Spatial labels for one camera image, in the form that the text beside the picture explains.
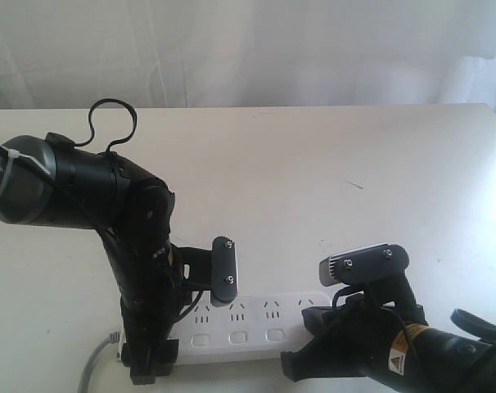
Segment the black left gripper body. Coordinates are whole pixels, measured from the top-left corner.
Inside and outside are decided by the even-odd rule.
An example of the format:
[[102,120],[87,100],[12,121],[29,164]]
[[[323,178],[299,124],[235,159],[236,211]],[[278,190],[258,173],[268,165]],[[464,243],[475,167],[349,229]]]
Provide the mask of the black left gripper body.
[[148,229],[133,245],[130,237],[97,231],[119,288],[129,348],[165,341],[198,291],[183,276],[183,259],[170,234],[169,227]]

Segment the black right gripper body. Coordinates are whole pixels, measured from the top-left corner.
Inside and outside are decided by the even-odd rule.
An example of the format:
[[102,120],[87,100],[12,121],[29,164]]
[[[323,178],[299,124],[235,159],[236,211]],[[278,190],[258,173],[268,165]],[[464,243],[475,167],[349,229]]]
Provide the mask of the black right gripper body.
[[421,305],[404,309],[349,296],[333,300],[325,331],[325,377],[369,377],[379,383],[425,383],[415,348],[416,330],[426,328]]

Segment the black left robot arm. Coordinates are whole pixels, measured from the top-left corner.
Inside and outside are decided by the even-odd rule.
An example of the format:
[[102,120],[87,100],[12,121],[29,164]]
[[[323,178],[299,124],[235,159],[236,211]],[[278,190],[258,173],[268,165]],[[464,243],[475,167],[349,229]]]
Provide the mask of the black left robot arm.
[[183,262],[170,241],[175,196],[131,160],[78,149],[68,138],[28,135],[0,144],[0,221],[92,229],[120,292],[125,365],[136,385],[172,372],[169,338],[189,301]]

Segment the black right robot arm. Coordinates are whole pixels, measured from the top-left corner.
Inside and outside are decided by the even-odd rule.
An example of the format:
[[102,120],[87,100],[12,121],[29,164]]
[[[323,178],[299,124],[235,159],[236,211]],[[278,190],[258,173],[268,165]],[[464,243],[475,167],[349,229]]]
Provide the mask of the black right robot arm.
[[293,382],[368,377],[397,392],[496,392],[496,343],[405,321],[390,307],[361,302],[302,314],[313,339],[281,354],[282,372]]

